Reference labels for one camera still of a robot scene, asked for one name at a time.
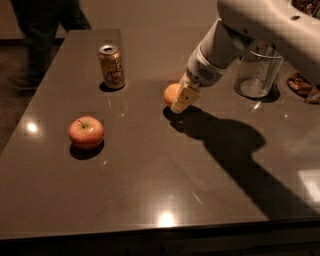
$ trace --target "person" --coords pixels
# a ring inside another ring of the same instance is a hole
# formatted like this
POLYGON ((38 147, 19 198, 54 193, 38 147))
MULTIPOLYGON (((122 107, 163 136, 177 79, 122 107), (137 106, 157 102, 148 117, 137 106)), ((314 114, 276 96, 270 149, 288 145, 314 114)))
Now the person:
POLYGON ((12 87, 36 90, 48 68, 50 52, 59 24, 69 30, 91 29, 79 0, 10 0, 27 47, 23 79, 12 87))

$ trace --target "glass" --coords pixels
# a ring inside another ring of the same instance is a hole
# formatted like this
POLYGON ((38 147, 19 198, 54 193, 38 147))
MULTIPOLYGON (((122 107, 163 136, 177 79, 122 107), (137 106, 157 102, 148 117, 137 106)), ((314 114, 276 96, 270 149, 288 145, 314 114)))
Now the glass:
POLYGON ((260 42, 253 50, 242 56, 234 89, 247 98, 266 97, 282 62, 283 57, 271 45, 260 42))

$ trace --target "soda can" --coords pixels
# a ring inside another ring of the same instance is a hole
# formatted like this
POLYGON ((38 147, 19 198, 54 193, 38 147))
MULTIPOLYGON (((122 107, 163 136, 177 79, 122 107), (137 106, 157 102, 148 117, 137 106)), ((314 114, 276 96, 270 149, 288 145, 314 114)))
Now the soda can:
POLYGON ((100 47, 99 60, 106 86, 110 89, 122 88, 125 85, 125 79, 119 47, 111 44, 100 47))

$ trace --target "wall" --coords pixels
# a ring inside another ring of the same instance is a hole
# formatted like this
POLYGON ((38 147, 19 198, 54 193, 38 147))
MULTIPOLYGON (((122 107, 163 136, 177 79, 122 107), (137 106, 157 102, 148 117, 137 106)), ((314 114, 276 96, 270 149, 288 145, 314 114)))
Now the wall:
MULTIPOLYGON (((80 0, 94 29, 211 26, 216 0, 80 0)), ((59 28, 57 37, 65 33, 59 28)), ((9 0, 0 0, 0 39, 22 38, 9 0)))

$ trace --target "small orange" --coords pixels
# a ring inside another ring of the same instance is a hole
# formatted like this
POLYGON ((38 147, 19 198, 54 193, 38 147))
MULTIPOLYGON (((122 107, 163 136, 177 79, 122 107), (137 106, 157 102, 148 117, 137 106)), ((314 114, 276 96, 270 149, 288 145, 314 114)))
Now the small orange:
POLYGON ((177 97, 177 94, 180 89, 180 84, 170 84, 164 91, 163 97, 164 101, 169 108, 171 108, 173 101, 177 97))

